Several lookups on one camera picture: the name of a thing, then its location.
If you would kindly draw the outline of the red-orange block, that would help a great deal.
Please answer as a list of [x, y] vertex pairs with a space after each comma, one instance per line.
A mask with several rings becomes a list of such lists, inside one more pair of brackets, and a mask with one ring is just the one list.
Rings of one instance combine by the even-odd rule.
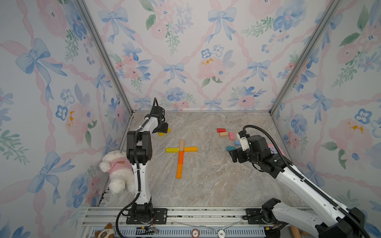
[[183, 165], [183, 162], [184, 162], [184, 152], [183, 151], [180, 151], [179, 152], [179, 158], [178, 158], [178, 165]]

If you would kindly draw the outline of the orange small block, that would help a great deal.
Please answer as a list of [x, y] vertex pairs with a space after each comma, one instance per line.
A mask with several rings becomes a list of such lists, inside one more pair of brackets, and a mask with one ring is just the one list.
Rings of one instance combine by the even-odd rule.
[[177, 173], [176, 173], [176, 178], [181, 179], [182, 178], [182, 170], [183, 170], [183, 165], [179, 164], [177, 167]]

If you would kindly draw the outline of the amber yellow block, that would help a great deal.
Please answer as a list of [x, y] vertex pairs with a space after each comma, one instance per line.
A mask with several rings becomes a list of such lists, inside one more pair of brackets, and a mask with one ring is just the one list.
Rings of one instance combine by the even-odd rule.
[[198, 152], [197, 147], [185, 147], [184, 152]]

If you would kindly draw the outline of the lime yellow block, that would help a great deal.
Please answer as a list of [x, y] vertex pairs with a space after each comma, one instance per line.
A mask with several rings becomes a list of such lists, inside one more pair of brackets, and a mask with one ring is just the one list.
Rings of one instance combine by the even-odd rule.
[[166, 148], [166, 153], [179, 153], [179, 148]]

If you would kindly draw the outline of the yellow long block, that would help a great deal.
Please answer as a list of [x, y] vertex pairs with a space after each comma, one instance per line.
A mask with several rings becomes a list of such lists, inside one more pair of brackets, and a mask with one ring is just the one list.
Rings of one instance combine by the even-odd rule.
[[159, 136], [164, 136], [164, 135], [167, 135], [167, 134], [170, 133], [170, 132], [171, 132], [171, 129], [168, 128], [168, 129], [167, 129], [167, 132], [158, 132], [157, 134], [158, 134]]

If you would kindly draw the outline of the brown white plush toy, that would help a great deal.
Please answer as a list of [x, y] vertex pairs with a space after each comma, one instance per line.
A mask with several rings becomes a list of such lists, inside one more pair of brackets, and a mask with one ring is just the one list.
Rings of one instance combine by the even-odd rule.
[[115, 230], [111, 223], [108, 223], [103, 230], [94, 233], [95, 238], [115, 238]]

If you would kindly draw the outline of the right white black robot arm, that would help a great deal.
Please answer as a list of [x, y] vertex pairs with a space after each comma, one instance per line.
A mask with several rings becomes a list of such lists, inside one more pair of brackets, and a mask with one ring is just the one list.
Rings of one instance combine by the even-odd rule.
[[246, 220], [292, 225], [316, 238], [369, 237], [362, 211], [348, 208], [315, 186], [281, 151], [272, 153], [264, 137], [255, 135], [240, 141], [241, 147], [229, 151], [234, 163], [250, 162], [260, 172], [271, 175], [294, 191], [314, 211], [313, 214], [301, 211], [272, 198], [262, 205], [259, 213], [248, 212]]

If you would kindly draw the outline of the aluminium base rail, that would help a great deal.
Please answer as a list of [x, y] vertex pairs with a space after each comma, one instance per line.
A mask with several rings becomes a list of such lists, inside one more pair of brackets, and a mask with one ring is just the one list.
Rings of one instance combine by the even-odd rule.
[[[115, 226], [122, 207], [91, 207], [80, 227], [77, 238], [95, 238], [95, 232], [108, 223]], [[265, 227], [281, 226], [282, 222], [266, 224], [261, 219], [244, 220], [246, 210], [259, 207], [167, 207], [166, 224], [158, 218], [148, 225], [128, 225], [127, 217], [119, 219], [119, 229], [125, 238], [265, 238]]]

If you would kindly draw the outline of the pink alarm clock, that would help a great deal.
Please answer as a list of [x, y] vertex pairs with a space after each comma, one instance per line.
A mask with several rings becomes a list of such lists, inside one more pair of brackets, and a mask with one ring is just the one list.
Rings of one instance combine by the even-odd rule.
[[[272, 153], [272, 154], [278, 154], [278, 151], [277, 151], [276, 147], [275, 147], [273, 144], [268, 144], [268, 147], [269, 147], [269, 149], [271, 150], [271, 153]], [[281, 152], [281, 154], [282, 154], [283, 156], [286, 156], [286, 155], [284, 154], [284, 152], [282, 151], [281, 148], [279, 148], [279, 150], [280, 150], [280, 152]]]

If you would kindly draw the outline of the teal block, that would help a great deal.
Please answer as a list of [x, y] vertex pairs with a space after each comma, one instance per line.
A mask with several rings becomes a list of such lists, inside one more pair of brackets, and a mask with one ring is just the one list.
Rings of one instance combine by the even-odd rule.
[[235, 146], [227, 146], [227, 147], [226, 147], [226, 150], [227, 150], [227, 151], [232, 151], [232, 150], [235, 150], [235, 149], [236, 149]]

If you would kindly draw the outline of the white plush bear pink shirt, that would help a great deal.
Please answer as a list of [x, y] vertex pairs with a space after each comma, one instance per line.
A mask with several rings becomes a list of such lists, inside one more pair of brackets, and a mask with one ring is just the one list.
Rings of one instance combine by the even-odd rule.
[[109, 190], [112, 194], [121, 193], [126, 188], [129, 192], [135, 192], [134, 171], [126, 152], [115, 150], [107, 153], [99, 168], [109, 174]]

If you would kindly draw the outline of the pink block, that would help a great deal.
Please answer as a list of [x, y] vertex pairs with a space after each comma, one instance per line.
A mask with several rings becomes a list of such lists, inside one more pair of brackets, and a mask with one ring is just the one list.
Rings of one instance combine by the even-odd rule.
[[230, 140], [235, 140], [235, 135], [233, 132], [229, 133], [229, 138], [230, 138]]

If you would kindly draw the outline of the natural wood block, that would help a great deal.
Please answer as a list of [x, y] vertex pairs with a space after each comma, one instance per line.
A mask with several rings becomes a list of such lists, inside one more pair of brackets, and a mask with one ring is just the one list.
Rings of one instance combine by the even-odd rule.
[[180, 140], [179, 151], [184, 152], [184, 149], [185, 149], [185, 141]]

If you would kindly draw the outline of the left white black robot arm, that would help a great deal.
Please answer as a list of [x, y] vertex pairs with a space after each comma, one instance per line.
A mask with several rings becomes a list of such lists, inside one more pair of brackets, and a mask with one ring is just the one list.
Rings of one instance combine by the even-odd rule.
[[127, 224], [148, 224], [154, 219], [154, 209], [148, 182], [148, 164], [152, 159], [153, 149], [151, 135], [166, 133], [165, 110], [155, 105], [144, 118], [143, 123], [127, 134], [127, 159], [133, 168], [136, 195], [127, 215]]

